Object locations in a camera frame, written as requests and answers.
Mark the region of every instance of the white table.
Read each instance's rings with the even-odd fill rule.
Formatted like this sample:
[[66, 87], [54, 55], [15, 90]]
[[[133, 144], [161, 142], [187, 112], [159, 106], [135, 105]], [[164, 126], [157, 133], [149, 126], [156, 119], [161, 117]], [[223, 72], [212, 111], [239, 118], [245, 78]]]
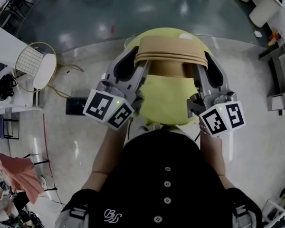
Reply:
[[280, 8], [284, 9], [284, 6], [279, 0], [260, 0], [249, 18], [255, 26], [261, 28]]
[[[14, 69], [8, 66], [0, 71], [0, 79], [6, 74], [14, 75]], [[19, 77], [18, 81], [22, 85], [26, 85], [27, 89], [34, 89], [33, 80], [25, 80], [22, 82], [22, 78]], [[38, 94], [24, 91], [18, 85], [13, 87], [13, 91], [13, 97], [8, 96], [6, 100], [0, 101], [0, 114], [30, 110], [43, 110], [42, 108], [38, 107]]]

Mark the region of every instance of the person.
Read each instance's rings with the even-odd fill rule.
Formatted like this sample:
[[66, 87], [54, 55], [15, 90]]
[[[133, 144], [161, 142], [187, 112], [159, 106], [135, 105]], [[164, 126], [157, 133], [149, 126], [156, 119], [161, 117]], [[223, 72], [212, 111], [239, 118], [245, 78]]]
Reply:
[[9, 220], [10, 216], [16, 217], [29, 202], [25, 192], [18, 193], [13, 201], [2, 194], [0, 191], [0, 222]]
[[55, 228], [261, 226], [259, 207], [226, 177], [221, 139], [200, 125], [200, 149], [163, 129], [124, 146], [127, 124], [108, 129], [88, 180]]

